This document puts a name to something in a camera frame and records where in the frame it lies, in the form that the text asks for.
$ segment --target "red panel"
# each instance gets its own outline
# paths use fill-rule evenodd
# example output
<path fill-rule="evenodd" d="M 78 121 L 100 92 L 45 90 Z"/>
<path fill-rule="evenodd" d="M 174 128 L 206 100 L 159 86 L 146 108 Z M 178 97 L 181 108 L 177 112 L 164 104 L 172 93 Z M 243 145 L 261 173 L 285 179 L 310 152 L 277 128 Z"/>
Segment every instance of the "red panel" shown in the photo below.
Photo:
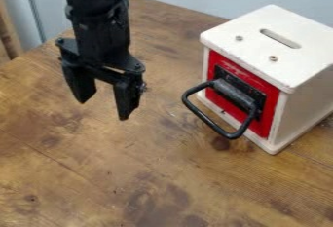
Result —
<path fill-rule="evenodd" d="M 279 96 L 279 90 L 215 51 L 210 52 L 209 80 L 214 79 L 214 67 L 217 65 L 221 66 L 227 72 L 234 74 L 239 79 L 242 79 L 247 84 L 250 84 L 254 88 L 257 88 L 266 94 L 266 102 L 261 120 L 255 120 L 253 122 L 253 124 L 250 125 L 250 129 L 259 137 L 267 138 L 273 122 L 277 100 Z M 213 89 L 207 89 L 206 96 L 207 99 L 222 110 L 225 110 L 225 112 L 227 112 L 239 122 L 245 121 L 247 114 L 221 95 L 218 95 Z"/>

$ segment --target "black handle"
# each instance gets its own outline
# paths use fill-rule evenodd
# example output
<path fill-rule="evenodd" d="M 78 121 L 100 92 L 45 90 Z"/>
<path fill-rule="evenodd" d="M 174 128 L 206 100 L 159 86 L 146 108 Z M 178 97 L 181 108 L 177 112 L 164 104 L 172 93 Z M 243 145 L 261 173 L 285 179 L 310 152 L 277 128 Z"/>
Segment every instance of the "black handle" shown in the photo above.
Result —
<path fill-rule="evenodd" d="M 249 111 L 249 117 L 246 118 L 238 131 L 234 133 L 230 133 L 223 130 L 213 121 L 213 119 L 199 110 L 199 108 L 189 100 L 190 95 L 206 88 L 213 88 L 223 97 L 231 100 L 235 105 L 243 107 L 246 111 Z M 182 102 L 186 107 L 191 110 L 191 112 L 201 118 L 201 120 L 213 128 L 213 130 L 229 139 L 237 139 L 243 135 L 246 129 L 249 128 L 251 122 L 259 114 L 258 106 L 255 104 L 254 99 L 250 98 L 238 89 L 235 89 L 233 85 L 229 84 L 223 79 L 209 81 L 186 91 L 182 96 Z"/>

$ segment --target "wooden table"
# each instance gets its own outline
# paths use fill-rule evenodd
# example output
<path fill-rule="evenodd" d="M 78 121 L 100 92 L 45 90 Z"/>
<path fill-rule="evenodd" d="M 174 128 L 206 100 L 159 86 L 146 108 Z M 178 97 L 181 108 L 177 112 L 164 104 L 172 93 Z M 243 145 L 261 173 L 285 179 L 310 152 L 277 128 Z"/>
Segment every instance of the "wooden table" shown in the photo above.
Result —
<path fill-rule="evenodd" d="M 269 156 L 181 103 L 201 82 L 199 33 L 223 22 L 131 0 L 148 91 L 126 122 L 107 84 L 74 100 L 53 41 L 1 67 L 1 227 L 333 226 L 332 118 Z"/>

